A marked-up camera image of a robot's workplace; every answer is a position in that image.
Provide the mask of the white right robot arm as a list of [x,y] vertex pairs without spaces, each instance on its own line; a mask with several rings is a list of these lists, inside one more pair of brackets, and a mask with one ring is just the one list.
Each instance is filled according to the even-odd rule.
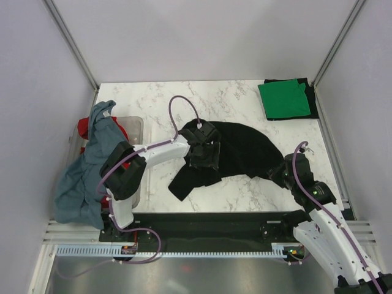
[[324,269],[335,293],[391,293],[391,274],[360,246],[327,184],[314,179],[304,154],[289,154],[278,171],[301,209],[284,214],[281,235],[297,240]]

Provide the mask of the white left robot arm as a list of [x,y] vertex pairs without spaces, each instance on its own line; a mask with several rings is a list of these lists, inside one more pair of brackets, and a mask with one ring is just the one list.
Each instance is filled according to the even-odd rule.
[[135,194],[147,169],[177,158],[186,158],[191,167],[219,167],[221,135],[210,123],[196,129],[183,129],[175,138],[149,145],[117,144],[100,169],[101,182],[108,192],[109,218],[113,234],[121,241],[134,235],[132,213]]

